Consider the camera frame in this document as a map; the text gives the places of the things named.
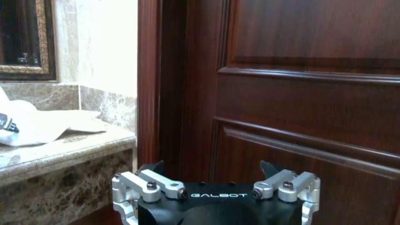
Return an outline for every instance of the marble wall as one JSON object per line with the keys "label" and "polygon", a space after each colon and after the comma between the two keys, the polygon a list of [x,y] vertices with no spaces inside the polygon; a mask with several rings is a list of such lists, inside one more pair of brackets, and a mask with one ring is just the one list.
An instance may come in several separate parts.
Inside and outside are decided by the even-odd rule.
{"label": "marble wall", "polygon": [[58,78],[62,83],[79,80],[78,0],[54,1],[54,27],[56,44]]}
{"label": "marble wall", "polygon": [[86,86],[80,87],[83,110],[102,112],[100,119],[136,132],[136,98]]}
{"label": "marble wall", "polygon": [[78,85],[55,83],[0,83],[10,100],[26,100],[39,110],[80,108]]}
{"label": "marble wall", "polygon": [[136,97],[138,0],[78,0],[79,83]]}
{"label": "marble wall", "polygon": [[111,179],[132,171],[132,149],[0,187],[0,224],[64,225],[112,202]]}
{"label": "marble wall", "polygon": [[52,0],[62,83],[138,96],[138,0]]}

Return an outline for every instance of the gold mirror frame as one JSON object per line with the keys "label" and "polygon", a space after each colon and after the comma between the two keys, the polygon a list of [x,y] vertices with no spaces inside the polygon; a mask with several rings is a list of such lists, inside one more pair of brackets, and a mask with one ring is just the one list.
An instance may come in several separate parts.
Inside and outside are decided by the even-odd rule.
{"label": "gold mirror frame", "polygon": [[36,17],[38,17],[38,30],[39,30],[38,34],[39,34],[40,67],[0,65],[0,73],[11,73],[11,74],[48,74],[50,73],[50,51],[48,51],[44,0],[35,0],[35,2],[36,2]]}

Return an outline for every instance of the ornate mirror frame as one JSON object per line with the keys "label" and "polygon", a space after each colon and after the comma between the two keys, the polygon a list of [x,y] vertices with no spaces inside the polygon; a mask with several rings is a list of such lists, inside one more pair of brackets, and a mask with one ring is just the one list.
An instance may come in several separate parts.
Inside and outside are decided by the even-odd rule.
{"label": "ornate mirror frame", "polygon": [[35,0],[39,29],[40,67],[0,65],[0,81],[55,81],[55,38],[52,23],[52,1]]}

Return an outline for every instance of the marble countertop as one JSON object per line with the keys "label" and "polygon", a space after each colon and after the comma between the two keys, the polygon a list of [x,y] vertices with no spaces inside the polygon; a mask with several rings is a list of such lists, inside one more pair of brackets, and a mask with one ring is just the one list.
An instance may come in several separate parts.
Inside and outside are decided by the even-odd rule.
{"label": "marble countertop", "polygon": [[0,144],[0,187],[83,163],[94,158],[132,149],[135,134],[103,121],[107,131],[96,134],[67,131],[54,142],[11,147]]}

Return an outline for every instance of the white wall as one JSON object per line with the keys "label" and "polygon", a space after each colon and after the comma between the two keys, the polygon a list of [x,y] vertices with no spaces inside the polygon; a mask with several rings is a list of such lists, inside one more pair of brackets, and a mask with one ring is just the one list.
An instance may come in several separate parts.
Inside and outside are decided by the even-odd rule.
{"label": "white wall", "polygon": [[138,0],[55,0],[59,78],[138,95]]}

